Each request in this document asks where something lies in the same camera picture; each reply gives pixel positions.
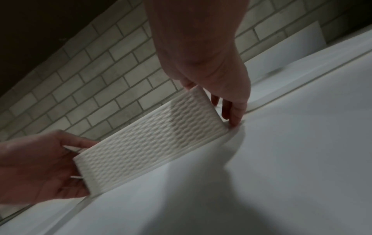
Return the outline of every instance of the white surface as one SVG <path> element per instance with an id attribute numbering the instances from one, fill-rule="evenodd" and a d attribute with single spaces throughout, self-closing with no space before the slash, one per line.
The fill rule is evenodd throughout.
<path id="1" fill-rule="evenodd" d="M 319 23 L 314 22 L 244 64 L 251 83 L 255 83 L 261 76 L 325 47 L 326 41 Z"/>
<path id="2" fill-rule="evenodd" d="M 228 127 L 195 87 L 74 158 L 96 196 L 224 134 Z"/>
<path id="3" fill-rule="evenodd" d="M 247 111 L 259 108 L 370 50 L 372 50 L 372 31 L 267 74 L 252 86 Z"/>
<path id="4" fill-rule="evenodd" d="M 95 198 L 46 234 L 370 235 L 371 61 L 249 113 L 235 132 Z M 25 234 L 26 222 L 21 215 L 0 234 Z"/>

